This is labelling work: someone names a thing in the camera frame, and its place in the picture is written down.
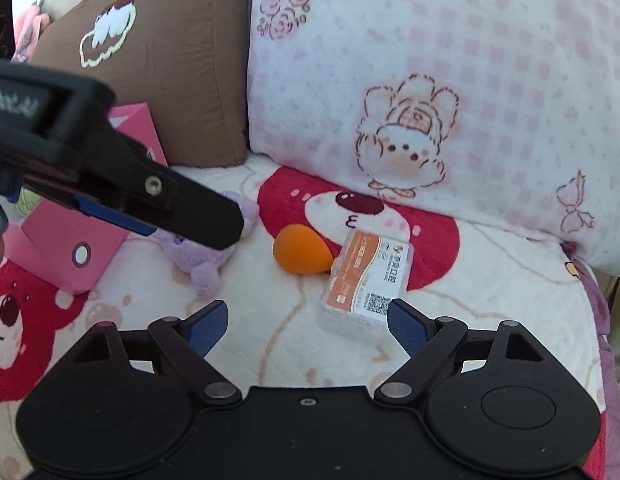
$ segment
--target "white and pink pillow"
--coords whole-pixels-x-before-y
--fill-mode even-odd
[[[254,0],[255,152],[620,275],[620,0]]]

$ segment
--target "screw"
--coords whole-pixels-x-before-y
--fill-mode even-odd
[[[236,393],[236,388],[230,383],[212,383],[204,390],[211,399],[228,399]]]
[[[406,383],[386,383],[381,387],[381,393],[388,399],[405,399],[412,393],[412,388]]]
[[[159,177],[152,175],[146,178],[146,193],[148,193],[148,195],[158,196],[163,189],[164,184]]]

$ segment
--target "purple plush toy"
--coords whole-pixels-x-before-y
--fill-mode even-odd
[[[234,191],[225,191],[222,195],[239,204],[244,214],[244,230],[241,238],[246,237],[259,219],[259,205]],[[221,285],[219,267],[228,260],[236,245],[223,251],[215,251],[166,231],[158,230],[154,233],[154,237],[174,264],[183,272],[189,273],[200,296],[211,296],[216,293]]]

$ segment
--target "red bear head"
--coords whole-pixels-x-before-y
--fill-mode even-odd
[[[0,402],[23,399],[43,376],[57,330],[81,313],[72,297],[12,262],[0,267]]]
[[[353,229],[409,241],[414,247],[408,290],[445,276],[459,252],[454,219],[383,202],[290,168],[279,168],[261,186],[263,225],[273,238],[290,224],[314,229],[336,257]]]

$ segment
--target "orange makeup sponge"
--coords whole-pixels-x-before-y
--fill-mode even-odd
[[[328,272],[334,261],[322,238],[302,224],[284,227],[274,240],[272,254],[282,269],[293,274]]]

